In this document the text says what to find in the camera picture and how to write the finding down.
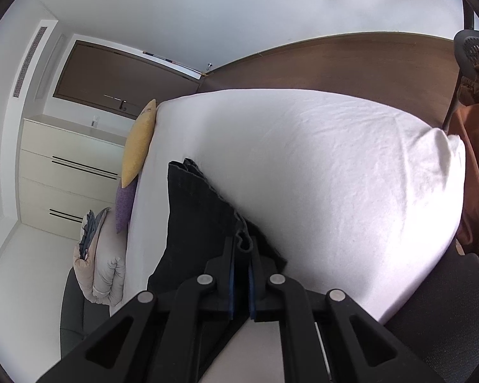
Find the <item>black denim pants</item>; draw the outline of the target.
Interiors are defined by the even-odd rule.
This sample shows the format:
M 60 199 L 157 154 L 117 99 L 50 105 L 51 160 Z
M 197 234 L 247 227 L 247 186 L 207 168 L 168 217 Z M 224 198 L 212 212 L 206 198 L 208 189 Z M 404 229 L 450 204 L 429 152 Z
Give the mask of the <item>black denim pants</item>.
M 212 186 L 189 158 L 168 167 L 169 221 L 166 249 L 148 278 L 148 290 L 160 296 L 201 275 L 209 260 L 222 256 L 226 239 L 254 242 L 259 255 L 283 272 L 287 261 L 264 233 L 244 218 Z

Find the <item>brown door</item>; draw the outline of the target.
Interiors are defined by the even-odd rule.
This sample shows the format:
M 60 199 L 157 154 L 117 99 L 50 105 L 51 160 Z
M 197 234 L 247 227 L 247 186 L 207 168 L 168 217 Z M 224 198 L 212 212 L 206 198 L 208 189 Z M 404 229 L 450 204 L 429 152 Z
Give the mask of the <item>brown door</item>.
M 77 40 L 53 96 L 137 118 L 148 102 L 195 94 L 198 79 L 127 52 Z

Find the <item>folded grey cloth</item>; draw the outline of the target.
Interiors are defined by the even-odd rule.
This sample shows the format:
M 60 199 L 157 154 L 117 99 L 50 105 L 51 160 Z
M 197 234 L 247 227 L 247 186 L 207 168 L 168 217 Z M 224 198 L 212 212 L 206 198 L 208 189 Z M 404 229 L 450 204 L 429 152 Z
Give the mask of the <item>folded grey cloth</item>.
M 87 212 L 85 217 L 82 220 L 82 225 L 80 227 L 80 239 L 78 244 L 79 249 L 79 258 L 86 260 L 89 248 L 91 246 L 91 241 L 94 235 L 97 233 L 97 228 L 105 218 L 110 208 L 106 207 L 100 212 L 95 214 L 91 209 Z

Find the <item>purple pillow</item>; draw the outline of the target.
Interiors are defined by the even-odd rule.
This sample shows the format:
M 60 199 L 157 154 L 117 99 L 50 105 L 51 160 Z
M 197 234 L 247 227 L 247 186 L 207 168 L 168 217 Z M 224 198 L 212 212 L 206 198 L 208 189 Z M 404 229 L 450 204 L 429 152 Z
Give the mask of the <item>purple pillow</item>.
M 138 178 L 135 177 L 133 181 L 125 188 L 118 186 L 116 193 L 116 231 L 120 233 L 127 229 L 130 224 L 130 218 L 136 196 L 136 187 Z

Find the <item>brown wooden headboard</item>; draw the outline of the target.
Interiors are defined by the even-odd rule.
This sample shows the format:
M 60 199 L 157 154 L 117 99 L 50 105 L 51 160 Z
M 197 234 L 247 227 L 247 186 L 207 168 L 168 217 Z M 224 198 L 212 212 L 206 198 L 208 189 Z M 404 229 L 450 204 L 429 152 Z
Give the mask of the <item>brown wooden headboard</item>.
M 440 127 L 457 75 L 450 40 L 368 32 L 320 37 L 247 56 L 207 73 L 199 90 L 293 88 L 346 94 Z

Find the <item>orange brown cloth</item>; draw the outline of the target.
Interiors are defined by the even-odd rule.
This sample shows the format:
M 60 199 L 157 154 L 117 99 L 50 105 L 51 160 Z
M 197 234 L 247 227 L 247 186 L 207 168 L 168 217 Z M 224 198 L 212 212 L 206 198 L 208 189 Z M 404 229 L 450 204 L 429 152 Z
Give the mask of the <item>orange brown cloth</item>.
M 464 205 L 457 238 L 465 252 L 479 256 L 479 54 L 474 72 L 474 79 L 461 80 L 460 106 L 452 115 L 448 133 L 459 136 L 466 149 Z

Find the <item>dark grey bench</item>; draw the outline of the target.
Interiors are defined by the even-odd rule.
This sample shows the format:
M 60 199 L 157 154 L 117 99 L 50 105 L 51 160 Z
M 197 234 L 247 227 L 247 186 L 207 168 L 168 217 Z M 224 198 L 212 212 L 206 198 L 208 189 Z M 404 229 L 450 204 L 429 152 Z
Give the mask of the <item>dark grey bench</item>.
M 109 318 L 110 307 L 88 301 L 79 287 L 74 270 L 70 269 L 60 314 L 60 356 L 68 355 Z

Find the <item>folded beige duvet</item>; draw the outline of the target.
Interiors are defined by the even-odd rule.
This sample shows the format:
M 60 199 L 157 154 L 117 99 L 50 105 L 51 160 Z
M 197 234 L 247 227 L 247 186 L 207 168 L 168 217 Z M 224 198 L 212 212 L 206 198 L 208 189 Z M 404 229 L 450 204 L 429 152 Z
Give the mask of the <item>folded beige duvet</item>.
M 94 304 L 117 306 L 124 296 L 127 234 L 117 233 L 111 207 L 97 228 L 86 260 L 79 258 L 78 244 L 73 251 L 73 270 L 85 298 Z

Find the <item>yellow pillow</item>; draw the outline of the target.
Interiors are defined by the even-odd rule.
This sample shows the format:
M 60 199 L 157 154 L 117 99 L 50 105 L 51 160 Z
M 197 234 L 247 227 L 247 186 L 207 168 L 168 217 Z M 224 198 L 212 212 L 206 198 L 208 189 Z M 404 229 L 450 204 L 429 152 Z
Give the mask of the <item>yellow pillow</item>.
M 151 100 L 133 123 L 124 145 L 121 186 L 127 188 L 138 176 L 146 157 L 156 126 L 156 100 Z

